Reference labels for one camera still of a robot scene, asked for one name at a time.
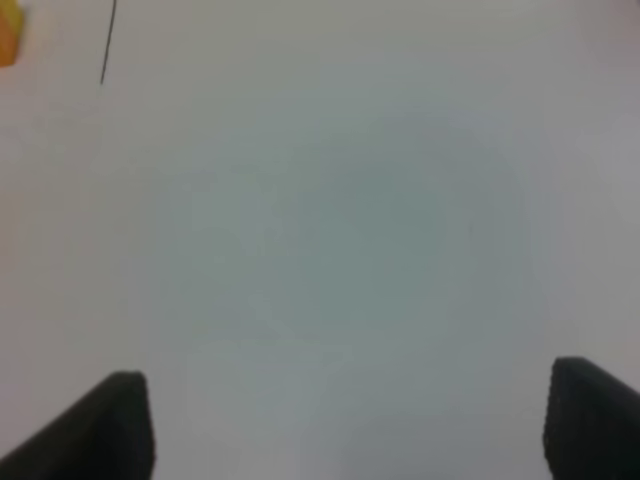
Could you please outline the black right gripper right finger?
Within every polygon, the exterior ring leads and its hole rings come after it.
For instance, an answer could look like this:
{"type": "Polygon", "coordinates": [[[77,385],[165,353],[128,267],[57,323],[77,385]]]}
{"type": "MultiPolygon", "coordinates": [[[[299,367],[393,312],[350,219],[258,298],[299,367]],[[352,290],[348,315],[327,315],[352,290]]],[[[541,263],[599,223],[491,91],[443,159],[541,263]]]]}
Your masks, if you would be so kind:
{"type": "Polygon", "coordinates": [[[637,479],[639,393],[585,358],[557,358],[542,446],[553,479],[637,479]]]}

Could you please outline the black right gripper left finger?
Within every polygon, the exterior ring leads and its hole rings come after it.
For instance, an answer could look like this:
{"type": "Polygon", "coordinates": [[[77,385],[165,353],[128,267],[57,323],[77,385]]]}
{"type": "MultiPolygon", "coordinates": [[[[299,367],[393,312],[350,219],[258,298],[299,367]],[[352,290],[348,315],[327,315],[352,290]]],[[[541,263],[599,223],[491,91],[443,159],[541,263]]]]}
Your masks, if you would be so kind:
{"type": "Polygon", "coordinates": [[[147,381],[115,372],[1,459],[3,479],[150,479],[155,439],[147,381]]]}

